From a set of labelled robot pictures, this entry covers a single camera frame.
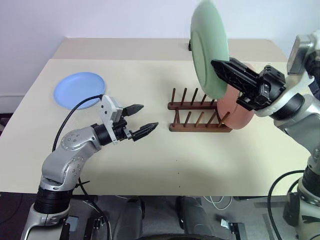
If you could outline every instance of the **white wall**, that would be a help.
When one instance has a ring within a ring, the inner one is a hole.
[[[0,0],[1,95],[28,91],[67,37],[187,38],[199,0]],[[289,55],[296,34],[320,28],[320,0],[216,0],[229,38],[266,38]]]

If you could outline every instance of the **floor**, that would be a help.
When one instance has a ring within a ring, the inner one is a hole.
[[[142,196],[145,202],[145,218],[143,220],[143,235],[157,235],[165,233],[183,233],[180,228],[178,217],[175,211],[176,196]],[[225,197],[219,203],[222,208],[229,202]],[[2,192],[0,196],[0,240],[19,240],[28,211],[35,200],[35,194],[21,194]],[[234,223],[244,223],[248,240],[275,240],[272,233],[270,221],[267,214],[266,197],[259,197],[247,200],[232,201],[226,210],[218,211],[211,203],[202,197],[202,205],[208,214],[215,236],[235,240],[235,235],[220,226],[221,217]],[[119,213],[127,200],[121,196],[99,196],[97,204],[109,216],[111,229],[114,228]],[[272,212],[275,222],[283,240],[295,239],[295,230],[285,223],[282,218],[285,196],[272,198]],[[82,200],[72,199],[70,216],[79,217],[76,232],[70,233],[70,240],[82,240],[85,232],[87,218],[97,217],[96,211]]]

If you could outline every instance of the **beige table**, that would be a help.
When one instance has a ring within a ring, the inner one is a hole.
[[[257,71],[266,64],[249,63]],[[284,62],[272,65],[286,71]],[[187,100],[191,89],[199,87],[191,61],[51,59],[0,137],[0,191],[37,192],[42,163],[68,114],[55,103],[54,88],[62,78],[84,71],[103,77],[106,93],[124,106],[144,105],[127,118],[131,129],[159,122],[148,137],[107,145],[88,160],[82,180],[91,181],[86,185],[90,194],[263,196],[279,175],[306,166],[307,150],[274,127],[269,117],[255,116],[248,126],[230,133],[169,132],[172,88],[176,98],[183,88],[190,89]],[[196,100],[202,96],[199,90]],[[62,135],[101,123],[98,107],[76,111]],[[193,113],[190,122],[197,117]],[[207,112],[203,121],[209,117]],[[275,193],[285,194],[297,177],[283,180]]]

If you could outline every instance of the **wooden peg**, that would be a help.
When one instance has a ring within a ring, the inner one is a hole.
[[[202,98],[202,100],[201,100],[201,105],[204,104],[204,101],[205,101],[206,97],[207,97],[207,94],[205,94],[205,95],[203,96],[203,98]]]
[[[193,97],[192,97],[192,100],[191,100],[191,105],[194,104],[197,92],[198,92],[198,88],[196,88],[195,91],[194,91],[194,94],[193,94]]]
[[[173,90],[172,90],[172,97],[171,97],[171,105],[174,104],[175,94],[176,94],[176,89],[173,88]]]
[[[221,119],[221,121],[220,121],[219,124],[218,124],[218,128],[221,127],[221,125],[224,123],[224,120],[227,119],[227,117],[229,116],[229,114],[230,114],[230,112],[228,111],[228,112],[223,116],[223,118]]]
[[[178,120],[178,116],[179,116],[179,111],[176,110],[175,111],[175,115],[174,115],[174,120],[173,120],[173,123],[172,123],[172,126],[174,127],[177,123],[177,120]]]
[[[200,116],[199,116],[198,120],[197,120],[197,121],[196,121],[196,123],[195,123],[195,127],[198,127],[198,125],[199,125],[199,123],[200,123],[200,121],[201,121],[202,117],[204,116],[204,114],[205,114],[205,112],[201,112],[201,114],[200,114]]]
[[[183,127],[186,127],[186,126],[187,126],[187,123],[188,123],[188,121],[189,121],[190,116],[191,116],[191,112],[188,112],[188,116],[186,116],[186,119],[185,119],[185,122],[184,122],[184,124],[183,124]]]
[[[180,123],[180,115],[179,115],[179,110],[176,109],[175,113],[178,114],[178,116],[176,117],[176,123],[179,124]]]
[[[187,93],[187,88],[185,88],[184,91],[183,91],[181,105],[184,104],[186,93]]]
[[[212,114],[212,116],[210,117],[208,123],[205,125],[205,127],[209,127],[209,124],[212,122],[212,120],[215,118],[215,116],[217,115],[217,112],[214,111],[214,113]]]

